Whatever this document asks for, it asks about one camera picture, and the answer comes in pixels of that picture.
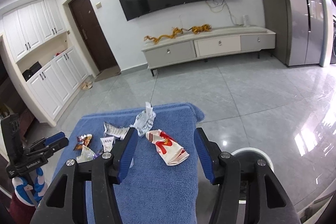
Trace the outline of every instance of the blue gripper pad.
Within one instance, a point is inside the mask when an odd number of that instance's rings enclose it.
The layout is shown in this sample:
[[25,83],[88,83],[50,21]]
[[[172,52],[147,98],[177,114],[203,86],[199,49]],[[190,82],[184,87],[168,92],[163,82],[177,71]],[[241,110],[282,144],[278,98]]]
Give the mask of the blue gripper pad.
[[128,141],[127,146],[119,161],[119,173],[117,176],[117,180],[119,181],[119,183],[121,183],[128,174],[132,158],[134,157],[135,149],[137,148],[138,139],[138,132],[136,129],[134,129],[132,136]]
[[65,137],[65,134],[63,132],[57,133],[49,138],[46,138],[46,140],[44,141],[44,145],[45,146],[50,145],[51,143],[56,142],[64,137]]
[[204,141],[197,129],[195,129],[194,131],[194,143],[203,168],[204,175],[211,183],[214,183],[215,175],[213,172],[213,162],[210,157],[209,151],[206,148]]

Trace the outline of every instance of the blue and white stuffed toy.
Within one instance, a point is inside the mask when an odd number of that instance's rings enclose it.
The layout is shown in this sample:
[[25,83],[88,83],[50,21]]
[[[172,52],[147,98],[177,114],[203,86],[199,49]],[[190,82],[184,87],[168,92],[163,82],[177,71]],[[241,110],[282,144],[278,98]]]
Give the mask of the blue and white stuffed toy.
[[[45,192],[48,189],[47,183],[44,181],[44,175],[41,167],[38,167],[36,169],[36,180],[34,182],[34,199],[37,201],[37,203],[40,202],[42,197],[44,196]],[[12,179],[13,186],[15,188],[15,194],[17,198],[23,203],[28,206],[34,206],[34,204],[31,202],[30,198],[28,197],[24,187],[28,185],[28,182],[23,177],[15,177]]]

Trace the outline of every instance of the drawer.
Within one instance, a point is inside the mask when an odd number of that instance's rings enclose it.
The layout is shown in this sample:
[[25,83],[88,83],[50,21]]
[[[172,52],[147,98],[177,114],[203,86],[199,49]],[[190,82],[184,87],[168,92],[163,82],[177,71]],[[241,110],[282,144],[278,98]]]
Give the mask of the drawer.
[[242,35],[240,43],[242,51],[275,48],[275,34]]
[[149,68],[163,67],[196,57],[192,41],[172,44],[144,52]]
[[240,36],[214,37],[195,40],[199,56],[218,55],[240,51]]

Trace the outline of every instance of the tv stand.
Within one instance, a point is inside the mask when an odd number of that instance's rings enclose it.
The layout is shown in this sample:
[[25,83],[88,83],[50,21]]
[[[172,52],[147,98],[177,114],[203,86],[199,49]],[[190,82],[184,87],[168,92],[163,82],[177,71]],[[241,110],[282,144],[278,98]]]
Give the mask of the tv stand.
[[275,32],[256,26],[225,27],[200,34],[184,33],[158,44],[146,42],[142,49],[154,76],[157,68],[210,57],[259,52],[275,48]]

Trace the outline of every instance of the red cloth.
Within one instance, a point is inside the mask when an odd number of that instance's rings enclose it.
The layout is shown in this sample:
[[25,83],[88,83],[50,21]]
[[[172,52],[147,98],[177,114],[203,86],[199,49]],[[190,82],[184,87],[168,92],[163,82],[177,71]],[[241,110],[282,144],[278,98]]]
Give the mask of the red cloth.
[[12,202],[9,206],[9,213],[16,222],[16,224],[29,224],[35,213],[34,206],[23,204],[15,195],[12,194]]

